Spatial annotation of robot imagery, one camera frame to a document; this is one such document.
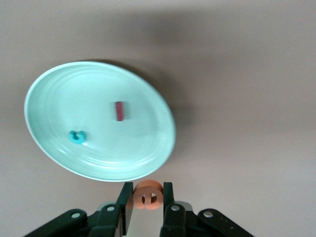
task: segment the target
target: small blue object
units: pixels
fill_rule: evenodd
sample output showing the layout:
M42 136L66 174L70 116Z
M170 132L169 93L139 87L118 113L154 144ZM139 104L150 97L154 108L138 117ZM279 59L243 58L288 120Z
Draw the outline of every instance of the small blue object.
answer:
M106 63L48 70L30 87L24 113L33 139L52 160L95 180L149 175L175 143L173 116L161 95L138 75Z
M78 133L76 133L75 131L71 131L70 133L68 133L68 137L70 141L75 144L82 144L86 140L86 135L84 131L80 131Z

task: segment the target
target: plate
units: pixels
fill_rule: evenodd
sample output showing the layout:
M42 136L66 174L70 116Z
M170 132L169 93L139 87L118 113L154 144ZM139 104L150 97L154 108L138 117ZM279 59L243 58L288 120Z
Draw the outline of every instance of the plate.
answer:
M54 67L30 87L24 105L37 145L62 167L121 182L160 168L175 143L172 113L146 81L99 62Z

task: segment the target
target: table surface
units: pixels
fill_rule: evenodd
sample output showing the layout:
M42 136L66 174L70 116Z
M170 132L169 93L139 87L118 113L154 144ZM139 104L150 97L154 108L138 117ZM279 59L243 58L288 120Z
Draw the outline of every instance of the table surface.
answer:
M315 10L314 0L0 0L0 235L117 198L123 183L60 167L24 120L40 74L94 59L146 75L174 114L174 151L141 180L173 182L196 213L218 209L258 237L316 236ZM128 237L161 225L161 208L135 209Z

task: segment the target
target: orange object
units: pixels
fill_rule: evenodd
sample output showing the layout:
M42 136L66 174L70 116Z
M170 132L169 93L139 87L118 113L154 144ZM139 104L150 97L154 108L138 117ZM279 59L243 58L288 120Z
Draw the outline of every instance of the orange object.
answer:
M134 206L138 209L154 210L163 203L163 189L155 180L139 182L134 189Z

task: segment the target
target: beige background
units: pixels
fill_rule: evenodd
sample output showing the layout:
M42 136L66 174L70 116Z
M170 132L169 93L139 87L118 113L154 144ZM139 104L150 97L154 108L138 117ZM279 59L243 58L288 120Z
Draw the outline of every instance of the beige background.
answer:
M0 37L0 236L120 192L54 163L24 121L32 82L85 59L143 71L171 106L174 152L146 178L255 236L316 236L315 0L0 0ZM128 236L161 225L135 210Z

